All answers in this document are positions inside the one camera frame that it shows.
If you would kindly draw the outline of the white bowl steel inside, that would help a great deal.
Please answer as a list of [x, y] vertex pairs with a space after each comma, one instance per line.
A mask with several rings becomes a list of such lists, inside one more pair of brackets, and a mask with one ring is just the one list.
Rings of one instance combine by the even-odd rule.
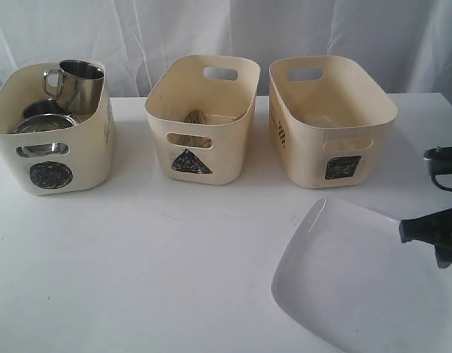
[[[25, 118], [15, 125], [9, 134], [23, 134], [67, 129], [80, 124], [80, 120], [72, 114], [42, 113]], [[69, 148], [64, 143], [47, 143], [33, 146], [21, 146], [16, 149], [20, 157], [43, 157], [51, 154], [66, 154]]]

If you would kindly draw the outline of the cream bin with circle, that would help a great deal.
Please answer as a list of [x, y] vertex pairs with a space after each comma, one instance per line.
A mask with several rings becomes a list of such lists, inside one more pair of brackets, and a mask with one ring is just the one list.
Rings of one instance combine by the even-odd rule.
[[[101, 184], [110, 172], [115, 124], [110, 95], [104, 86], [93, 114], [75, 115], [80, 124], [67, 129], [23, 134], [9, 134], [24, 121], [22, 112], [31, 103], [51, 98], [43, 89], [43, 72], [59, 63], [41, 63], [15, 71], [0, 88], [0, 158], [19, 185], [33, 195], [49, 195], [86, 190]], [[20, 157], [16, 149], [47, 143], [64, 143], [66, 154]]]

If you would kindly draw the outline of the cream bin with triangle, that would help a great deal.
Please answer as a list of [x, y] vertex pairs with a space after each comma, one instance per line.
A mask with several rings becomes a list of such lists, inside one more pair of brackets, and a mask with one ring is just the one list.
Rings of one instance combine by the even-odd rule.
[[[259, 65], [242, 57], [196, 54], [171, 64], [145, 103], [159, 164], [167, 177], [224, 185], [240, 175], [259, 76]], [[207, 124], [185, 123], [192, 110], [200, 110]], [[210, 138], [212, 145], [181, 146], [173, 142], [177, 135]]]

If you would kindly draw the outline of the steel fork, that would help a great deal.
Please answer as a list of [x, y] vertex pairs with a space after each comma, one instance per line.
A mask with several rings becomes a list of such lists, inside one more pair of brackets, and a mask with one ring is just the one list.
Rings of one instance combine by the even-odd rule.
[[[192, 110], [184, 119], [189, 124], [207, 124], [205, 115], [200, 110]], [[210, 138], [193, 136], [193, 135], [177, 135], [173, 138], [173, 142], [181, 146], [209, 148], [212, 145]]]

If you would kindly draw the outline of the white square plate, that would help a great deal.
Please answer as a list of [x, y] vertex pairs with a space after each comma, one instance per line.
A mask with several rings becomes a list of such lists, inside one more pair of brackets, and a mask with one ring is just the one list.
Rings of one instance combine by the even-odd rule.
[[452, 266], [402, 243], [399, 222], [337, 198], [317, 199], [271, 285], [277, 305], [339, 352], [452, 352]]

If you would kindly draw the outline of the white curtain backdrop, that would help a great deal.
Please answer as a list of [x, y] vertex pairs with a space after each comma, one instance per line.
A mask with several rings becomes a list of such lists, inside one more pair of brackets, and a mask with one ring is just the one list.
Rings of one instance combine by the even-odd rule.
[[105, 65], [113, 96], [146, 96], [190, 54], [340, 55], [389, 93], [452, 103], [452, 1], [0, 1], [0, 87], [63, 59]]

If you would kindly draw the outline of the steel mug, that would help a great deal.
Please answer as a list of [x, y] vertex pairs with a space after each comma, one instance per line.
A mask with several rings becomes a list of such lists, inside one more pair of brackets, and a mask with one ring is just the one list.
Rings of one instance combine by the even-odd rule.
[[41, 99], [34, 103], [31, 103], [22, 112], [24, 118], [29, 118], [34, 115], [46, 114], [46, 113], [56, 113], [59, 114], [63, 109], [57, 104], [57, 101], [53, 98]]
[[83, 60], [63, 60], [43, 72], [43, 89], [57, 105], [77, 115], [93, 114], [104, 86], [104, 70]]

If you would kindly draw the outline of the cream bin with square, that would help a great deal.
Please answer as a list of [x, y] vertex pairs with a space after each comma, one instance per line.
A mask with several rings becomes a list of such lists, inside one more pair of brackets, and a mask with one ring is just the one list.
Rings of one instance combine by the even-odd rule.
[[378, 83], [346, 57], [293, 57], [269, 67], [270, 138], [303, 188], [365, 182], [397, 115]]

